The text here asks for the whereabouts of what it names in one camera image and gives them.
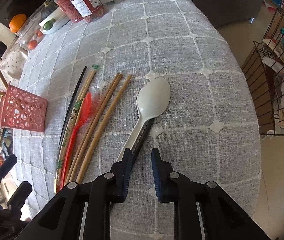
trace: floor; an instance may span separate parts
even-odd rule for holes
[[[250,24],[241,21],[218,28],[241,66],[253,49],[253,40],[260,41],[272,20],[273,13],[262,7]],[[273,240],[284,239],[284,138],[261,139],[262,178],[253,215],[255,222]]]

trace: white spoon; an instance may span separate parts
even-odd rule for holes
[[[125,149],[132,149],[140,134],[143,124],[147,120],[155,118],[165,111],[169,105],[170,96],[170,85],[163,78],[153,79],[141,89],[136,100],[139,119],[121,150],[121,153],[117,158],[117,162],[122,160]]]

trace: silver rivet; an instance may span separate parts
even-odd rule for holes
[[[208,187],[215,188],[216,186],[217,186],[217,184],[214,181],[209,181],[208,182]]]
[[[175,171],[170,173],[170,177],[171,177],[172,179],[177,179],[179,176],[180,176],[180,175],[179,175],[177,172],[175,172]]]
[[[77,184],[75,182],[70,182],[69,184],[67,184],[67,187],[70,189],[76,188]]]
[[[107,172],[104,174],[104,177],[106,179],[112,179],[114,177],[114,174],[112,172]]]

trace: red spoon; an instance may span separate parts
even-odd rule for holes
[[[71,137],[69,139],[69,145],[67,146],[67,150],[66,150],[66,154],[65,154],[65,158],[64,158],[64,164],[63,164],[63,169],[62,169],[62,177],[61,177],[61,188],[64,186],[64,182],[65,182],[65,178],[66,178],[66,169],[69,166],[69,161],[70,161],[70,157],[71,157],[71,152],[73,150],[74,147],[74,143],[75,143],[75,139],[76,139],[76,134],[77,131],[79,130],[79,128],[86,123],[88,116],[90,114],[91,111],[91,107],[92,107],[92,96],[91,93],[88,93],[85,98],[83,99],[82,102],[82,111],[81,111],[81,116],[80,119],[77,123],[77,125],[75,125],[75,127],[73,128]]]

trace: gray tablecloth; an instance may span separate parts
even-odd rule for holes
[[[106,126],[84,182],[111,168],[137,121],[136,97],[151,79],[171,88],[111,215],[112,239],[173,239],[173,204],[155,197],[151,150],[192,181],[216,181],[249,214],[260,181],[258,122],[245,78],[226,41],[190,0],[126,0],[101,19],[48,35],[25,64],[20,88],[48,98],[45,133],[14,130],[16,178],[33,185],[36,215],[54,197],[60,133],[85,65],[100,62],[89,91],[101,96],[115,73],[133,75]],[[84,127],[77,137],[79,143]]]

